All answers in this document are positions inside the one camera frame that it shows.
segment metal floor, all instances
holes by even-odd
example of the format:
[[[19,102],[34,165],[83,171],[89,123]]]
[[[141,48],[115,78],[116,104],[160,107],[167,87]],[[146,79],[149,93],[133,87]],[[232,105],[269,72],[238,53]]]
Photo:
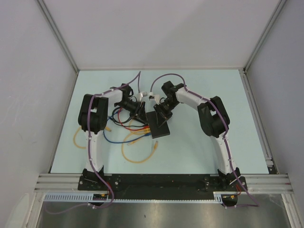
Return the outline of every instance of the metal floor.
[[[290,228],[281,195],[255,195],[261,207],[224,209],[220,204],[114,203],[109,208],[87,206],[60,215],[78,203],[44,202],[38,228]],[[239,204],[251,203],[241,195]]]

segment red wire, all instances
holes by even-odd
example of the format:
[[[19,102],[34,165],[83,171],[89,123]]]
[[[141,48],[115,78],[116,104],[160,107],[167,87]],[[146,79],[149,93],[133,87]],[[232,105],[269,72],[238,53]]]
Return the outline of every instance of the red wire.
[[[128,127],[124,126],[124,125],[122,124],[122,122],[120,121],[120,118],[119,118],[119,113],[121,112],[122,109],[123,109],[123,108],[120,108],[120,109],[118,110],[117,118],[118,118],[119,123],[120,123],[125,129],[128,129],[128,130],[130,130],[130,131],[138,131],[138,130],[143,130],[143,129],[146,129],[146,128],[149,127],[149,126],[145,126],[145,127],[143,127],[143,128],[140,128],[140,129],[131,129],[131,128],[128,128]]]
[[[236,185],[236,187],[237,187],[237,191],[239,191],[239,193],[237,194],[239,196],[242,193],[242,189],[238,185]]]

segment yellow cable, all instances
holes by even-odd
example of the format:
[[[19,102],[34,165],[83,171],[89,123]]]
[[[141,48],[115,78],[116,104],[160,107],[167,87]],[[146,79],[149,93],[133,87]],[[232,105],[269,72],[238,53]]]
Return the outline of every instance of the yellow cable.
[[[132,120],[129,122],[129,126],[128,126],[129,128],[131,128],[130,126],[131,126],[131,123],[133,122],[133,120],[134,120],[134,119],[132,119]]]
[[[74,145],[75,145],[76,147],[78,147],[79,149],[86,149],[85,146],[79,146],[79,145],[76,143],[76,136],[77,136],[78,132],[80,131],[80,129],[81,129],[81,126],[78,127],[77,131],[76,131],[75,134],[74,134],[73,143],[74,143]]]
[[[105,127],[105,129],[106,129],[107,131],[109,131],[109,132],[112,131],[109,127]],[[81,130],[81,126],[78,127],[77,131],[76,131],[75,134],[74,134],[73,143],[74,143],[74,145],[75,145],[77,148],[79,148],[79,149],[86,149],[85,146],[79,146],[79,145],[76,143],[76,136],[77,136],[77,134],[78,134],[78,132],[79,132],[80,130]]]
[[[131,135],[133,135],[133,134],[135,134],[135,133],[138,133],[138,132],[147,132],[147,131],[146,131],[146,129],[144,129],[144,130],[138,130],[138,131],[136,131],[136,132],[131,132],[130,134],[127,135],[127,137],[125,137],[125,139],[124,139],[123,141],[125,142]],[[141,161],[133,161],[133,160],[128,159],[128,158],[125,156],[125,154],[124,154],[124,143],[122,143],[122,154],[123,154],[123,157],[124,157],[128,162],[132,162],[132,163],[136,163],[136,164],[144,163],[145,161],[149,160],[149,159],[152,157],[152,155],[154,154],[154,152],[155,152],[156,149],[157,149],[157,146],[158,146],[158,141],[155,142],[154,147],[153,147],[153,151],[152,151],[152,153],[149,155],[149,157],[147,157],[146,159],[141,160]]]

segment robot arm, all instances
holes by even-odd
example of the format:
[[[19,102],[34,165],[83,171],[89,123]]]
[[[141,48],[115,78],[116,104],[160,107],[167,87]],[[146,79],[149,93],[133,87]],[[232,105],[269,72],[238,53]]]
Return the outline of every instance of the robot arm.
[[[179,103],[185,103],[190,107],[198,111],[199,121],[203,132],[211,137],[211,140],[215,146],[215,152],[218,159],[218,173],[227,180],[227,184],[232,184],[236,181],[233,171],[229,164],[229,157],[227,149],[223,140],[225,133],[225,126],[222,123],[220,117],[217,114],[212,115],[211,111],[215,111],[213,107],[205,100],[188,93],[183,84],[174,86],[170,81],[166,82],[162,87],[162,90],[167,95],[167,98],[163,103],[158,103],[154,106],[155,111],[162,117],[159,126],[166,122],[172,116],[172,109]],[[227,126],[230,124],[230,119],[226,112],[226,109],[221,99],[216,96],[211,98],[210,101],[218,108]],[[235,169],[238,177],[240,176],[239,169],[235,164],[233,158],[231,158],[232,166]]]
[[[81,125],[82,130],[85,132],[86,142],[88,143],[89,135],[87,128],[87,115],[88,115],[88,107],[90,104],[90,100],[92,95],[86,94],[81,104],[81,109],[78,117],[78,123]],[[106,122],[108,118],[108,106],[114,105],[118,102],[121,102],[123,99],[123,92],[121,90],[114,90],[109,92],[102,97],[95,97],[92,104],[92,110],[96,110],[96,112],[91,111],[90,118],[90,129],[91,129],[91,157],[92,162],[99,172],[104,166],[102,153],[100,153],[100,140],[103,135],[103,131],[106,127]],[[87,158],[85,168],[93,172],[91,167],[89,158]]]
[[[92,110],[95,111],[91,111],[90,113],[90,148],[92,162],[97,172],[99,172],[104,166],[102,153],[100,153],[100,140],[102,139],[103,131],[106,127],[109,106],[115,105],[122,107],[130,112],[130,116],[132,118],[144,124],[147,123],[145,115],[145,102],[132,101],[131,96],[133,96],[133,90],[129,85],[127,85],[124,88],[113,90],[107,94],[104,94],[103,96],[95,97],[93,100]],[[92,95],[89,94],[86,94],[84,96],[78,117],[78,123],[81,125],[82,130],[85,132],[87,144],[89,139],[87,116],[91,98]],[[87,158],[85,168],[89,172],[93,172],[89,158]]]

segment connector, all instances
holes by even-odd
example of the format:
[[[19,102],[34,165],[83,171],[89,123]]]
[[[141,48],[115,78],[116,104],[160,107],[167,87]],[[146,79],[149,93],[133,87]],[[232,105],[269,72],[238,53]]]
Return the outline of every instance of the connector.
[[[156,141],[155,144],[154,144],[154,150],[156,150],[157,147],[158,147],[158,141]]]

